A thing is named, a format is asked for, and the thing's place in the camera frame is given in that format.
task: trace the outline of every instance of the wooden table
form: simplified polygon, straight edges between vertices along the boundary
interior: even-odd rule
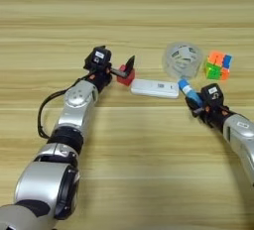
[[[82,76],[107,45],[115,66],[136,55],[136,77],[170,80],[167,44],[230,53],[220,82],[232,110],[254,120],[254,0],[0,0],[0,202],[46,142],[37,111]],[[211,83],[201,70],[196,89]],[[46,111],[48,132],[62,109]],[[184,97],[134,96],[113,81],[100,95],[80,157],[74,215],[60,230],[253,229],[254,189],[219,134],[193,119]]]

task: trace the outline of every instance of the wire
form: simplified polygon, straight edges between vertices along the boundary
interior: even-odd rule
[[[77,85],[81,80],[86,80],[88,77],[90,77],[92,74],[94,74],[94,71],[90,72],[88,75],[85,75],[81,78],[78,78],[75,83],[73,85],[71,85],[70,87],[68,87],[67,89],[61,90],[61,91],[56,91],[54,93],[52,93],[51,95],[49,95],[41,104],[39,111],[38,111],[38,117],[37,117],[37,128],[38,128],[38,134],[41,138],[44,139],[48,139],[50,136],[47,135],[44,131],[44,127],[42,125],[42,113],[44,110],[44,107],[53,99],[60,97],[62,95],[64,95],[69,89],[71,89],[72,87],[74,87],[75,85]]]

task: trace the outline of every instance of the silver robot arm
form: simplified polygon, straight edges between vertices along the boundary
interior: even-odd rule
[[[254,124],[234,114],[225,120],[223,137],[238,155],[252,185],[254,185]]]
[[[193,117],[199,117],[203,123],[222,133],[254,185],[254,124],[224,106],[224,96],[218,84],[203,87],[198,96],[203,103],[201,107],[193,99],[186,98]]]
[[[97,97],[96,87],[85,80],[66,92],[52,136],[18,181],[14,204],[0,208],[0,230],[52,230],[73,213],[78,155]]]

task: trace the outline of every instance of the red object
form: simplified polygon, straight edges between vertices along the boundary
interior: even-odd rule
[[[119,69],[120,69],[121,71],[124,71],[125,65],[124,65],[124,64],[121,65]],[[131,82],[133,81],[134,78],[135,78],[135,69],[133,68],[133,69],[131,70],[131,73],[128,75],[127,78],[122,78],[122,77],[120,77],[120,76],[117,76],[117,77],[116,77],[116,80],[117,80],[117,82],[119,82],[119,83],[122,83],[122,84],[124,84],[124,85],[126,85],[126,86],[129,86],[129,85],[131,84]]]

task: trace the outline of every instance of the colorful cube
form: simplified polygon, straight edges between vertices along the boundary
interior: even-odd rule
[[[205,64],[206,77],[225,80],[229,77],[232,56],[222,52],[211,52]]]

